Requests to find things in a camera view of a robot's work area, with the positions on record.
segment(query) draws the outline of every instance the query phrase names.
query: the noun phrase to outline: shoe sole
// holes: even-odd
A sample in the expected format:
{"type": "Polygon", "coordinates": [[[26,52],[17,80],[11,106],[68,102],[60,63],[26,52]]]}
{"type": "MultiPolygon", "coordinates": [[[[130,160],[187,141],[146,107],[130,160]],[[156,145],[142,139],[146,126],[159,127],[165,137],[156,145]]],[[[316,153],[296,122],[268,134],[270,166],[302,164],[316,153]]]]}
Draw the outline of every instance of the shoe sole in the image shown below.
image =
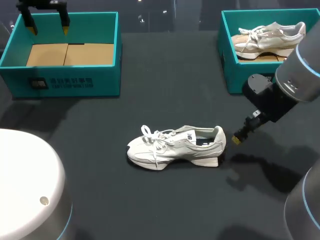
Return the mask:
{"type": "Polygon", "coordinates": [[[275,54],[280,57],[288,57],[292,53],[293,50],[294,50],[293,48],[288,48],[288,49],[269,48],[269,49],[265,49],[260,52],[246,53],[246,52],[236,51],[235,53],[236,53],[236,55],[238,55],[241,58],[254,60],[257,57],[259,57],[261,54],[264,54],[264,53],[272,53],[272,54],[275,54]]]}
{"type": "MultiPolygon", "coordinates": [[[[224,161],[224,157],[225,157],[225,151],[223,151],[217,157],[195,159],[195,160],[188,160],[188,161],[190,161],[191,163],[197,166],[216,168],[216,167],[219,167],[219,165],[224,161]]],[[[163,170],[166,166],[168,166],[170,163],[174,161],[172,160],[172,161],[161,162],[161,163],[158,163],[158,165],[156,166],[155,164],[152,164],[152,163],[150,164],[142,163],[142,162],[135,161],[130,157],[128,158],[131,160],[131,162],[133,162],[134,164],[140,167],[143,167],[145,169],[150,169],[150,170],[156,170],[156,171],[163,170]]]]}

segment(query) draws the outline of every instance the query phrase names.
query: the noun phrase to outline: cardboard box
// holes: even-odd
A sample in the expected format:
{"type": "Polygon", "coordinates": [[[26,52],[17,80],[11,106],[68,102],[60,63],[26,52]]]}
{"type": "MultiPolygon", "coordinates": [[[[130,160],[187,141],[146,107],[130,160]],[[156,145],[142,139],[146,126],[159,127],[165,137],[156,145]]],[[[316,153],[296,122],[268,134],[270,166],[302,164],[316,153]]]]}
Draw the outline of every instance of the cardboard box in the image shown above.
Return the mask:
{"type": "Polygon", "coordinates": [[[111,65],[113,44],[34,44],[27,66],[111,65]]]}
{"type": "Polygon", "coordinates": [[[217,47],[228,92],[241,94],[243,84],[253,74],[273,78],[276,69],[282,63],[278,59],[260,62],[239,61],[231,40],[232,36],[239,34],[238,28],[251,30],[273,22],[281,25],[295,25],[304,22],[308,32],[319,19],[320,12],[316,8],[222,11],[217,47]]]}
{"type": "Polygon", "coordinates": [[[111,65],[113,56],[113,44],[70,44],[66,51],[64,65],[111,65]]]}
{"type": "Polygon", "coordinates": [[[0,75],[14,98],[120,94],[122,41],[117,12],[70,12],[67,36],[58,13],[32,17],[38,34],[33,35],[19,15],[0,60],[0,75]],[[80,49],[73,51],[76,45],[80,49]]]}
{"type": "Polygon", "coordinates": [[[67,43],[35,44],[32,46],[27,66],[63,66],[67,54],[67,43]]]}

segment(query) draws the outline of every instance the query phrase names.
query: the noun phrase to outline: gray metal cylinder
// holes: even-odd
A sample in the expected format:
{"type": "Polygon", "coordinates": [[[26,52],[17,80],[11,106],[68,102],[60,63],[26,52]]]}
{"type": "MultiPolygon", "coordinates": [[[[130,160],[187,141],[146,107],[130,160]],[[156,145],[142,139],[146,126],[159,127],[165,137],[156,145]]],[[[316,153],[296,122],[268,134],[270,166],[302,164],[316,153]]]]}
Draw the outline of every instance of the gray metal cylinder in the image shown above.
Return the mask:
{"type": "Polygon", "coordinates": [[[288,196],[284,222],[292,240],[320,239],[320,161],[288,196]]]}
{"type": "Polygon", "coordinates": [[[320,95],[319,39],[320,21],[275,72],[276,83],[297,102],[310,102],[320,95]]]}

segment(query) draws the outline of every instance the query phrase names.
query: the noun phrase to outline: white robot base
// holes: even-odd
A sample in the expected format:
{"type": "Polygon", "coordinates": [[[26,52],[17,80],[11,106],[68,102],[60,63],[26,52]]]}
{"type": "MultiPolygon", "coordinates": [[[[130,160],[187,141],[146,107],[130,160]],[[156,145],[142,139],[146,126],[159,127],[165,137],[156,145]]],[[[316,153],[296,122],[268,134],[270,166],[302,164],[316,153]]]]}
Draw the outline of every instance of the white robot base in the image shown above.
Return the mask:
{"type": "Polygon", "coordinates": [[[73,240],[63,164],[41,138],[0,129],[0,240],[73,240]]]}

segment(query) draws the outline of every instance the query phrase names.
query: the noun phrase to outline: shoelace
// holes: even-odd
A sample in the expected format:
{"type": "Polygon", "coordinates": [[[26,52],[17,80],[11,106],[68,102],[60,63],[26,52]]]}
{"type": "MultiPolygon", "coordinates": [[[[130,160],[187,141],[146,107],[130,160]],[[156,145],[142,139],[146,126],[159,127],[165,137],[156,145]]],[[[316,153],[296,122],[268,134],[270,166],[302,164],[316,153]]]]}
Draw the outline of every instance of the shoelace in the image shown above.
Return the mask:
{"type": "Polygon", "coordinates": [[[250,40],[256,40],[258,44],[259,37],[266,37],[267,34],[264,33],[265,26],[257,26],[252,30],[247,30],[239,27],[239,32],[242,35],[248,35],[248,40],[246,41],[244,48],[242,49],[241,53],[245,50],[245,48],[248,46],[250,40]]]}
{"type": "Polygon", "coordinates": [[[164,131],[155,131],[154,133],[151,133],[150,128],[146,125],[142,125],[141,132],[143,135],[151,142],[153,143],[153,158],[155,161],[156,167],[158,167],[158,161],[157,161],[157,150],[163,148],[166,144],[173,146],[174,144],[170,142],[170,138],[175,135],[175,133],[172,133],[173,129],[168,129],[164,131]]]}

